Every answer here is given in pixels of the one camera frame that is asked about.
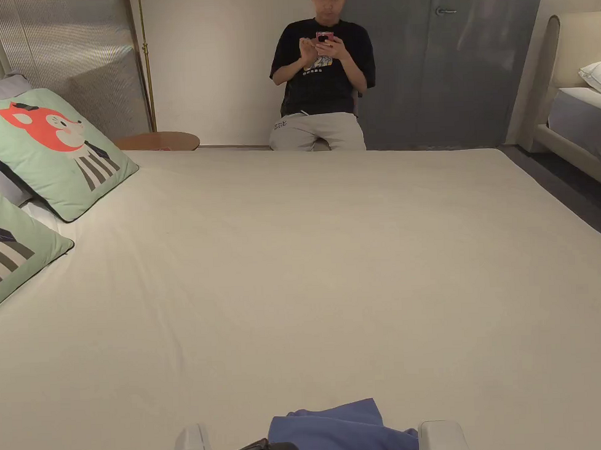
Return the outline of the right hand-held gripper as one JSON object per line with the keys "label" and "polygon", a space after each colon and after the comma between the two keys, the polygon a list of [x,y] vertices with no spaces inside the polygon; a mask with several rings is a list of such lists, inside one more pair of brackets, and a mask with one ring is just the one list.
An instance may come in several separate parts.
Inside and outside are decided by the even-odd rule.
{"label": "right hand-held gripper", "polygon": [[470,450],[457,421],[425,421],[418,428],[419,450]]}

